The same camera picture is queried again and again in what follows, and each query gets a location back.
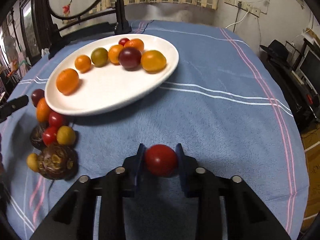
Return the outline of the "orange mandarin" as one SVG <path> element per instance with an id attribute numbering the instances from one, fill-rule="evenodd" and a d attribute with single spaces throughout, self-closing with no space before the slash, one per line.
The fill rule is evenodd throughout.
<path id="1" fill-rule="evenodd" d="M 91 62 L 91 59 L 87 55 L 79 55 L 75 59 L 74 65 L 80 73 L 86 73 L 91 69 L 92 62 Z"/>

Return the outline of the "white oval plate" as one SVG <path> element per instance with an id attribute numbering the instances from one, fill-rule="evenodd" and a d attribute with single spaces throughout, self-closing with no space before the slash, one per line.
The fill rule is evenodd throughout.
<path id="1" fill-rule="evenodd" d="M 175 71 L 179 53 L 169 41 L 147 34 L 128 34 L 128 38 L 139 38 L 146 50 L 160 51 L 167 59 L 166 67 L 155 74 L 149 74 L 142 67 L 127 71 L 120 65 L 107 65 L 79 74 L 80 85 L 71 95 L 63 95 L 56 87 L 58 75 L 67 68 L 75 68 L 79 55 L 90 55 L 95 48 L 109 49 L 121 38 L 110 36 L 91 42 L 65 57 L 52 71 L 44 90 L 48 106 L 55 112 L 69 116 L 95 115 L 111 112 L 127 106 L 151 93 L 166 81 Z"/>

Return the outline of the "small red tomato plate back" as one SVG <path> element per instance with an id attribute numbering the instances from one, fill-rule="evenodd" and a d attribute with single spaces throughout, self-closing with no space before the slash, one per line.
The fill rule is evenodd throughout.
<path id="1" fill-rule="evenodd" d="M 125 46 L 125 44 L 129 41 L 128 38 L 121 38 L 118 42 L 119 45 Z"/>

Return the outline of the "red tomato pile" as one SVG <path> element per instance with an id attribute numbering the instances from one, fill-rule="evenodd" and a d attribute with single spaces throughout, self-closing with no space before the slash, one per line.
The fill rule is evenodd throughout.
<path id="1" fill-rule="evenodd" d="M 57 136 L 57 127 L 48 127 L 42 134 L 42 140 L 43 143 L 46 146 L 51 145 L 52 143 L 57 142 L 56 136 Z"/>
<path id="2" fill-rule="evenodd" d="M 48 118 L 49 126 L 60 128 L 61 126 L 66 126 L 68 124 L 67 119 L 56 112 L 51 112 Z"/>

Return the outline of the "yellow-green round fruit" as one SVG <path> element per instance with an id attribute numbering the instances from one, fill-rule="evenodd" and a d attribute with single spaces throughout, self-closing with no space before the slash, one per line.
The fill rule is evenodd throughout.
<path id="1" fill-rule="evenodd" d="M 95 67 L 103 67 L 108 63 L 108 51 L 99 47 L 92 51 L 91 61 Z"/>

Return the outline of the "dark water chestnut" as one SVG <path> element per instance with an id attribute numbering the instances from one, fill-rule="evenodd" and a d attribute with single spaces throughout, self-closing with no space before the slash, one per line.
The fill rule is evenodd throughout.
<path id="1" fill-rule="evenodd" d="M 30 134 L 30 142 L 32 146 L 40 151 L 42 151 L 46 145 L 43 142 L 42 135 L 44 131 L 49 127 L 47 122 L 38 123 L 32 130 Z"/>
<path id="2" fill-rule="evenodd" d="M 52 143 L 38 158 L 39 173 L 51 180 L 71 180 L 78 172 L 78 155 L 69 146 Z"/>

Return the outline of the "dark wooden framed cabinet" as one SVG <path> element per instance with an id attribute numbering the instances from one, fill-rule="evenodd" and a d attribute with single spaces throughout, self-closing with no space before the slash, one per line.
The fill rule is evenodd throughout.
<path id="1" fill-rule="evenodd" d="M 25 53 L 34 65 L 40 60 L 41 51 L 50 46 L 45 0 L 20 0 L 20 24 Z"/>

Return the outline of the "black hat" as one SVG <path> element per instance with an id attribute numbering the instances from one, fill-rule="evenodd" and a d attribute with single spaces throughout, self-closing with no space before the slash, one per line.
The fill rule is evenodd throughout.
<path id="1" fill-rule="evenodd" d="M 260 45 L 260 48 L 269 54 L 274 54 L 279 57 L 287 57 L 289 55 L 289 51 L 278 40 L 273 40 L 268 46 Z"/>

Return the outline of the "red cherry tomato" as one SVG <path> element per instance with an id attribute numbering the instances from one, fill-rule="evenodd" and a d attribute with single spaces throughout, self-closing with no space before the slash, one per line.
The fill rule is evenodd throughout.
<path id="1" fill-rule="evenodd" d="M 175 173 L 178 158 L 173 149 L 167 145 L 153 145 L 144 155 L 147 170 L 154 176 L 170 177 Z"/>

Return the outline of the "orange on plate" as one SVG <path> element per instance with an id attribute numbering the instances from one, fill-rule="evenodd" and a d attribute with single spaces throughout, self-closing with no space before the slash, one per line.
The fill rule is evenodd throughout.
<path id="1" fill-rule="evenodd" d="M 127 41 L 124 45 L 125 48 L 131 47 L 131 48 L 136 48 L 140 52 L 144 51 L 144 42 L 139 39 L 139 38 L 133 38 L 129 41 Z"/>

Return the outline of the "blue striped tablecloth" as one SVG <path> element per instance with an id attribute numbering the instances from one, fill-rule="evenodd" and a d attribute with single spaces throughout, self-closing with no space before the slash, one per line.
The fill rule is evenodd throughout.
<path id="1" fill-rule="evenodd" d="M 306 208 L 309 176 L 295 120 L 282 91 L 255 53 L 229 30 L 175 22 L 133 22 L 135 32 L 162 37 L 178 50 L 177 69 L 160 88 L 125 108 L 75 118 L 79 173 L 100 177 L 147 147 L 181 143 L 186 155 L 216 176 L 240 175 L 297 239 Z M 1 124 L 5 171 L 1 182 L 13 199 L 7 219 L 29 239 L 74 183 L 53 183 L 27 167 L 35 107 Z M 194 239 L 197 201 L 184 198 L 178 176 L 144 181 L 124 199 L 127 239 Z"/>

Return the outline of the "round embroidered screen black stand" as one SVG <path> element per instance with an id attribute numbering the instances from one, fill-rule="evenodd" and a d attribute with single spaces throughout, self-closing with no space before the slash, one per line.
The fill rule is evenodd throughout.
<path id="1" fill-rule="evenodd" d="M 46 16 L 44 22 L 48 24 L 50 59 L 80 38 L 110 32 L 128 34 L 132 30 L 125 16 L 124 0 L 43 0 L 42 7 Z M 115 22 L 96 23 L 61 35 L 62 31 L 75 25 L 111 14 L 116 16 Z"/>

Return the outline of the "wall power strip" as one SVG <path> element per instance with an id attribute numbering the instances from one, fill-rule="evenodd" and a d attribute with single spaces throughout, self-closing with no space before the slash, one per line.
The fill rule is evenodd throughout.
<path id="1" fill-rule="evenodd" d="M 253 7 L 252 2 L 248 3 L 241 0 L 224 0 L 224 2 L 228 5 L 232 5 L 234 7 L 240 8 L 241 10 L 249 12 L 256 17 L 260 17 L 261 10 L 257 7 Z"/>

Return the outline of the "large orange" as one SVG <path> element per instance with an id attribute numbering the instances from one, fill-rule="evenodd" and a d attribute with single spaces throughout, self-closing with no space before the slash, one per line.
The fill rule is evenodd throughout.
<path id="1" fill-rule="evenodd" d="M 167 59 L 160 51 L 148 50 L 142 55 L 140 63 L 147 72 L 159 72 L 166 67 Z"/>

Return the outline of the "yellow longan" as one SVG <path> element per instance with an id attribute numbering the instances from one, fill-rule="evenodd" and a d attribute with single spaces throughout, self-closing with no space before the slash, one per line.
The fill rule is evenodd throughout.
<path id="1" fill-rule="evenodd" d="M 72 146 L 76 141 L 76 133 L 69 126 L 61 126 L 57 131 L 56 139 L 60 145 Z"/>
<path id="2" fill-rule="evenodd" d="M 36 153 L 31 153 L 27 157 L 27 166 L 33 171 L 39 171 L 39 156 Z"/>

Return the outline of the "computer monitor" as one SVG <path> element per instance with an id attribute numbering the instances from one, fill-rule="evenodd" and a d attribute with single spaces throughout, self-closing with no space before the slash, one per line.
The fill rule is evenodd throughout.
<path id="1" fill-rule="evenodd" d="M 312 85 L 313 89 L 319 94 L 320 86 L 320 60 L 319 57 L 311 50 L 308 50 L 299 70 L 303 76 Z"/>

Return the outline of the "dark red plum on plate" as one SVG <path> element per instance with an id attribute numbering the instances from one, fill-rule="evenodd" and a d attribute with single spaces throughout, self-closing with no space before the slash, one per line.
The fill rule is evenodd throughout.
<path id="1" fill-rule="evenodd" d="M 125 69 L 136 69 L 140 65 L 142 53 L 134 47 L 125 47 L 118 56 L 121 66 Z"/>

